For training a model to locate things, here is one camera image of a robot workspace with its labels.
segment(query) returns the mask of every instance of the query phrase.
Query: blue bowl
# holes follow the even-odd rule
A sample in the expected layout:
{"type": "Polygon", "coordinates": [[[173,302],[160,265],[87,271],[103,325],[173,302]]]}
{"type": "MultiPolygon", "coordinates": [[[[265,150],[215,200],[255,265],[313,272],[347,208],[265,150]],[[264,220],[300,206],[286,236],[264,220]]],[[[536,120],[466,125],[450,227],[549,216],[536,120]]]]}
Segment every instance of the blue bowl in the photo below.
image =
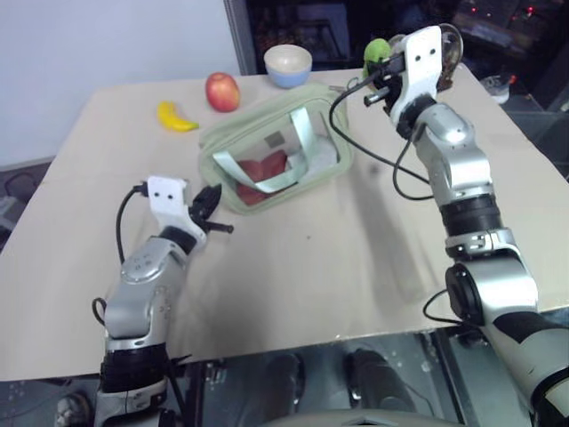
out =
{"type": "Polygon", "coordinates": [[[275,85],[290,88],[303,85],[312,69],[312,55],[294,44],[279,44],[265,52],[265,68],[275,85]]]}

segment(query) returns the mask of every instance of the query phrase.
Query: banana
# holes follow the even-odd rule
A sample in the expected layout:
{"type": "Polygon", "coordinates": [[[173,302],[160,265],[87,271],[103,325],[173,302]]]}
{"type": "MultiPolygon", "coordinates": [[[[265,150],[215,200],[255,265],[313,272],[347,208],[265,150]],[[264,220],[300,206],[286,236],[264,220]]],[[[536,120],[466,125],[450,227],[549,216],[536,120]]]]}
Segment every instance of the banana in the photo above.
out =
{"type": "Polygon", "coordinates": [[[178,116],[176,104],[172,101],[160,102],[158,104],[156,114],[158,116],[158,120],[166,129],[171,129],[176,132],[187,132],[199,127],[198,123],[190,122],[189,120],[178,116]]]}

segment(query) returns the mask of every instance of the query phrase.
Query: white wall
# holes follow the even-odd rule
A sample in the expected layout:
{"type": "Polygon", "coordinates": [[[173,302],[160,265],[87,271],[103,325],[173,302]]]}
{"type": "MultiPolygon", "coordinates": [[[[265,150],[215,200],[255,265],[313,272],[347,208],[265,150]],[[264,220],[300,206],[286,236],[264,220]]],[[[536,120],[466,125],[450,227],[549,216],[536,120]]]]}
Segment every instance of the white wall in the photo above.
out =
{"type": "Polygon", "coordinates": [[[222,0],[0,0],[0,169],[54,156],[97,88],[218,70],[222,0]]]}

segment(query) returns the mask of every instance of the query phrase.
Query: red object inside bag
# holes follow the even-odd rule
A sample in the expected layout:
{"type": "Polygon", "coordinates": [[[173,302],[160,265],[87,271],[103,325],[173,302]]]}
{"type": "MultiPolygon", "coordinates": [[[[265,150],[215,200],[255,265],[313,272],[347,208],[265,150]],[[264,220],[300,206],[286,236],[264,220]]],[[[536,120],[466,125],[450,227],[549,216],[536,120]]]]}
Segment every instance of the red object inside bag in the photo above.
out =
{"type": "MultiPolygon", "coordinates": [[[[274,152],[262,161],[242,160],[238,162],[245,173],[254,182],[264,181],[283,173],[286,169],[286,153],[283,150],[274,152]]],[[[246,205],[257,205],[273,194],[263,193],[242,183],[237,183],[237,195],[246,205]]]]}

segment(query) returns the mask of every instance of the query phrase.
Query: beige tabletop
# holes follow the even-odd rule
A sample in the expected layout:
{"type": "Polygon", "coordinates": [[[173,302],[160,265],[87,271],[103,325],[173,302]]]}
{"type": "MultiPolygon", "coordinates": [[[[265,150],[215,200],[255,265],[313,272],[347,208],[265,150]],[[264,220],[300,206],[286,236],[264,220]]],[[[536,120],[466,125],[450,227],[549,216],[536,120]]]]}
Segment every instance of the beige tabletop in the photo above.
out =
{"type": "MultiPolygon", "coordinates": [[[[313,73],[345,85],[358,70],[313,73]]],[[[242,107],[282,92],[265,76],[239,77],[242,107]]],[[[352,135],[395,159],[404,142],[363,93],[349,100],[352,135]]],[[[91,300],[108,296],[119,262],[114,221],[128,189],[150,174],[189,179],[194,194],[201,131],[169,133],[155,120],[162,100],[207,129],[228,115],[206,103],[203,80],[111,87],[95,93],[0,256],[0,380],[99,371],[103,329],[91,300]]],[[[472,121],[490,158],[505,225],[540,289],[540,309],[569,304],[569,186],[463,66],[440,95],[472,121]]],[[[414,153],[405,165],[425,173],[414,153]]],[[[414,195],[428,186],[401,176],[414,195]]],[[[220,208],[193,256],[171,328],[171,356],[227,357],[440,326],[421,306],[444,287],[445,231],[431,200],[397,196],[387,166],[356,153],[339,178],[253,216],[220,208]]],[[[148,201],[124,217],[125,252],[156,232],[148,201]]],[[[441,298],[433,313],[451,316],[441,298]]]]}

